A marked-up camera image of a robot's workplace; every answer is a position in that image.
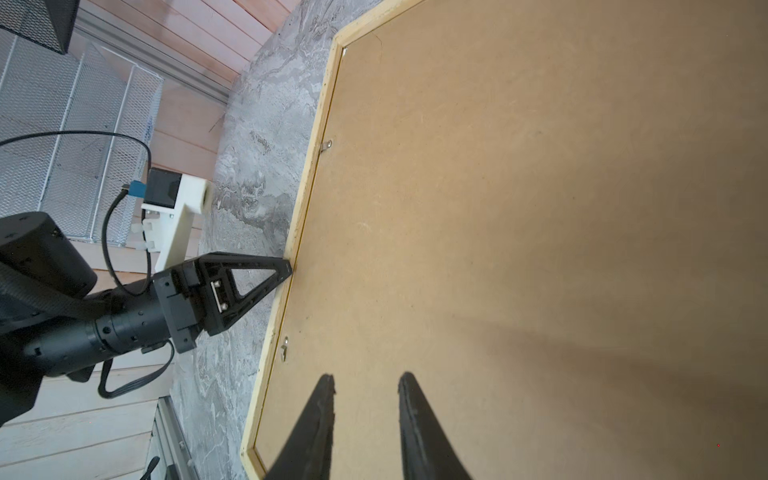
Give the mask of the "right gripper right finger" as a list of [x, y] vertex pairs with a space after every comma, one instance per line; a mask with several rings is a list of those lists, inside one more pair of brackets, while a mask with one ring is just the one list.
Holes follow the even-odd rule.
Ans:
[[470, 479], [415, 375], [399, 379], [399, 426], [405, 479]]

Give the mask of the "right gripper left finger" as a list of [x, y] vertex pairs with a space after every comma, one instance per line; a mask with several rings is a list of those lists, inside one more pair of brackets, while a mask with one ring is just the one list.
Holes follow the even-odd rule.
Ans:
[[335, 382], [323, 374], [266, 479], [329, 479], [332, 462]]

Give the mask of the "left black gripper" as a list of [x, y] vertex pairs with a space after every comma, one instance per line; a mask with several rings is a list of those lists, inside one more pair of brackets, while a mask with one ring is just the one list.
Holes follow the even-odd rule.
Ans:
[[220, 334], [292, 274], [288, 260], [214, 252], [155, 274], [149, 290], [109, 290], [94, 314], [55, 314], [23, 329], [23, 367], [67, 375], [171, 341], [184, 353], [205, 332]]

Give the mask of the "wooden picture frame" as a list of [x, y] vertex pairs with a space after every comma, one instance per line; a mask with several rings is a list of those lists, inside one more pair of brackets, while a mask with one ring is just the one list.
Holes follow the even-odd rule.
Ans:
[[[264, 47], [265, 57], [256, 66], [269, 62], [284, 62], [268, 69], [259, 77], [258, 85], [273, 86], [278, 100], [287, 97], [299, 101], [314, 115], [308, 122], [304, 115], [293, 123], [294, 131], [287, 143], [297, 143], [291, 150], [295, 164], [302, 166], [302, 175], [292, 177], [288, 186], [290, 225], [285, 234], [283, 257], [291, 262], [298, 255], [316, 174], [319, 151], [330, 111], [339, 64], [346, 48], [356, 40], [415, 7], [416, 1], [304, 1], [289, 16], [283, 29], [276, 34], [276, 47]], [[263, 416], [270, 375], [273, 372], [281, 343], [280, 332], [291, 283], [285, 281], [274, 294], [270, 304], [269, 321], [261, 340], [259, 367], [254, 377], [252, 395], [245, 419], [240, 459], [247, 477], [261, 479], [266, 466], [255, 446]]]

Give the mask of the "brown backing board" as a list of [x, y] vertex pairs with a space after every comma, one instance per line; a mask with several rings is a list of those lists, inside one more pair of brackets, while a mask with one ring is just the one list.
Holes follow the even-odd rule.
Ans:
[[341, 58], [255, 446], [335, 379], [402, 475], [414, 373], [476, 479], [767, 475], [767, 5], [422, 1]]

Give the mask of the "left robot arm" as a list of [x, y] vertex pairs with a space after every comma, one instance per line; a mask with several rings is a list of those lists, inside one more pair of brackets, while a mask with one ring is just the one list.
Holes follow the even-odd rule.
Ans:
[[135, 295], [94, 292], [96, 274], [48, 214], [2, 218], [1, 421], [30, 411], [46, 377], [86, 383], [100, 366], [105, 399], [145, 386], [163, 372], [108, 389], [114, 358], [192, 350], [201, 333], [228, 330], [291, 273], [279, 257], [214, 252], [137, 282]]

